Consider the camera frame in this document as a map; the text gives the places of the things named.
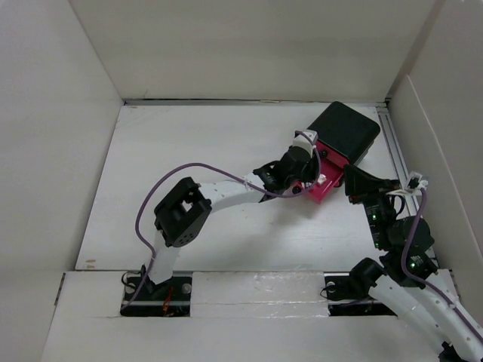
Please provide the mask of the pink white eraser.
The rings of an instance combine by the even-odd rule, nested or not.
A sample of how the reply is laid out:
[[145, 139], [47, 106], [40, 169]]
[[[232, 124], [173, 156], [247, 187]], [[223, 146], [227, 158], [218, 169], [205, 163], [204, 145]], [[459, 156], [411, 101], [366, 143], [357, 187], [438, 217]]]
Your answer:
[[326, 178], [326, 176], [324, 174], [320, 174], [319, 177], [318, 177], [318, 179], [317, 179], [317, 182], [316, 183], [319, 186], [321, 186], [322, 184], [324, 184], [326, 182], [326, 179], [327, 178]]

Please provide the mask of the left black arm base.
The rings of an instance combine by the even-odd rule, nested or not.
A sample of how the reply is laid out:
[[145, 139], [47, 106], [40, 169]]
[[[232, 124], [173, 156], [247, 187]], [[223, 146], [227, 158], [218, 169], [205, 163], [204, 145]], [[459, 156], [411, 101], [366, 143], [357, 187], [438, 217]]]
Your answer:
[[139, 272], [125, 272], [121, 282], [124, 295], [120, 307], [123, 317], [184, 318], [190, 316], [192, 273], [175, 273], [167, 281], [154, 284], [150, 279], [131, 301], [142, 280]]

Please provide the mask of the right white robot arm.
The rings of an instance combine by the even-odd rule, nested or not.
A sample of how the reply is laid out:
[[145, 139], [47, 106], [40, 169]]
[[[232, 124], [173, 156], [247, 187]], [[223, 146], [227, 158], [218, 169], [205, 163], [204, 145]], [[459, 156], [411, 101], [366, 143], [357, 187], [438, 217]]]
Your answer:
[[378, 260], [365, 258], [349, 273], [359, 297], [384, 304], [422, 336], [440, 361], [480, 361], [482, 328], [453, 294], [428, 255], [435, 240], [423, 218], [427, 179], [411, 173], [401, 184], [348, 164], [345, 193], [365, 209]]

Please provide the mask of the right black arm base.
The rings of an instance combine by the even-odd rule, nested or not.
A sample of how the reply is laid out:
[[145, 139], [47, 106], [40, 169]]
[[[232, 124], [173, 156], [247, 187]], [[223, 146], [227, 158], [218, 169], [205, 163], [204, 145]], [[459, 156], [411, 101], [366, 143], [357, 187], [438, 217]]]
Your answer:
[[324, 279], [319, 295], [327, 301], [330, 317], [395, 316], [383, 303], [357, 292], [348, 273], [328, 273]]

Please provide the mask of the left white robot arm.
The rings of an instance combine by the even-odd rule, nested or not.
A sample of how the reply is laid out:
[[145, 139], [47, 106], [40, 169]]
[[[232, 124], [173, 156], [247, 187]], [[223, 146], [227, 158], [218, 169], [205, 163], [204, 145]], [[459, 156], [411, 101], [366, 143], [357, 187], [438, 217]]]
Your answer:
[[[196, 183], [181, 179], [155, 206], [154, 226], [161, 243], [151, 244], [140, 231], [140, 221], [157, 188], [175, 173], [189, 167], [203, 167], [228, 179], [217, 183]], [[137, 237], [150, 249], [137, 291], [152, 299], [168, 291], [179, 249], [193, 242], [211, 214], [241, 204], [259, 204], [274, 198], [295, 198], [316, 186], [321, 157], [315, 146], [290, 146], [278, 161], [263, 165], [241, 178], [203, 163], [179, 166], [165, 174], [144, 198], [135, 221]]]

